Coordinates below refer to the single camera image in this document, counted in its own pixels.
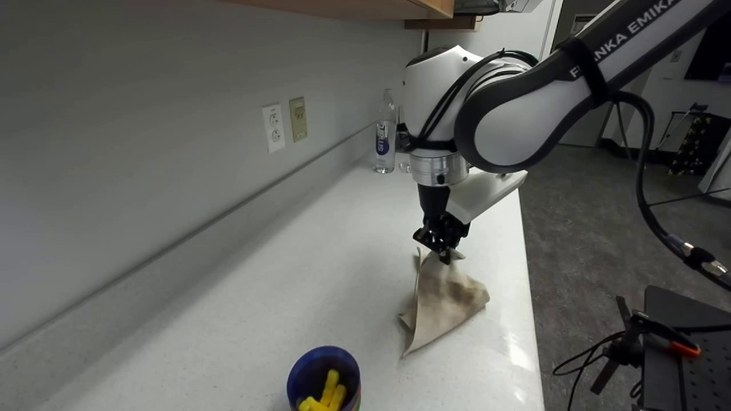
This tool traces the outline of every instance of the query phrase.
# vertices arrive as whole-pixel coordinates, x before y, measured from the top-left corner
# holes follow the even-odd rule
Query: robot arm
[[[616,0],[538,67],[526,56],[481,59],[461,48],[414,59],[401,127],[426,210],[414,237],[450,262],[468,224],[523,183],[520,170],[727,11],[730,0]]]

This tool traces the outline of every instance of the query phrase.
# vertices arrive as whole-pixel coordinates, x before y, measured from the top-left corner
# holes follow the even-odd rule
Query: electrical outlet
[[[265,132],[268,132],[268,145],[269,154],[285,148],[285,129],[283,129],[283,107],[282,104],[276,105],[265,105],[260,109],[260,117],[265,121]]]
[[[292,143],[306,139],[306,107],[305,96],[290,98],[290,127],[292,127]]]

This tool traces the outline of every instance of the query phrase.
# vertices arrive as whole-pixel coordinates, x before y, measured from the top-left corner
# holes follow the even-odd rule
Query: countertop
[[[403,359],[414,294],[412,176],[353,170],[273,221],[41,410],[285,411],[295,361],[321,346],[362,365],[364,411],[543,410],[519,193],[459,251],[492,301]]]

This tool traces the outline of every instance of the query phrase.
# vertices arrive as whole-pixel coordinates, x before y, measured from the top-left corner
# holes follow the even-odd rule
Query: cabinet
[[[450,19],[454,0],[226,0],[329,19]]]

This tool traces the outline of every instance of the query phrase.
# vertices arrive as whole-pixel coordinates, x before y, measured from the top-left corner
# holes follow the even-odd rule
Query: cloth
[[[487,288],[461,273],[459,253],[452,253],[452,266],[443,266],[437,253],[414,256],[415,294],[401,316],[412,344],[405,357],[454,331],[470,321],[488,301]]]

